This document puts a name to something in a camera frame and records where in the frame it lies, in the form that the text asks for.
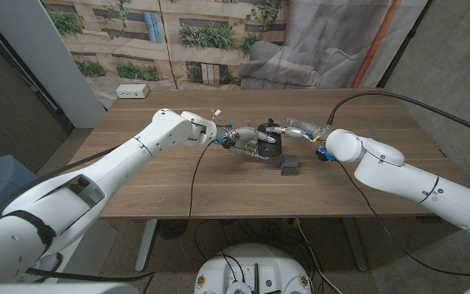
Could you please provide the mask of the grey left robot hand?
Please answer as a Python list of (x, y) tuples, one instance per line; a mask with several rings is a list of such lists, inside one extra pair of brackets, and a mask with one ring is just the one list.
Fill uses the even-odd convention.
[(268, 160), (258, 151), (258, 142), (275, 144), (277, 140), (253, 127), (222, 127), (216, 130), (215, 143), (222, 145), (234, 154), (245, 154), (254, 158)]

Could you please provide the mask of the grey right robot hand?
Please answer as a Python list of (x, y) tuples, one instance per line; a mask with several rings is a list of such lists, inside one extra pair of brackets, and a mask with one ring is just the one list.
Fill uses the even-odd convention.
[(301, 121), (295, 118), (285, 118), (286, 127), (266, 127), (265, 131), (289, 136), (292, 138), (304, 138), (312, 143), (325, 142), (329, 134), (334, 130), (331, 126), (320, 126), (314, 123)]

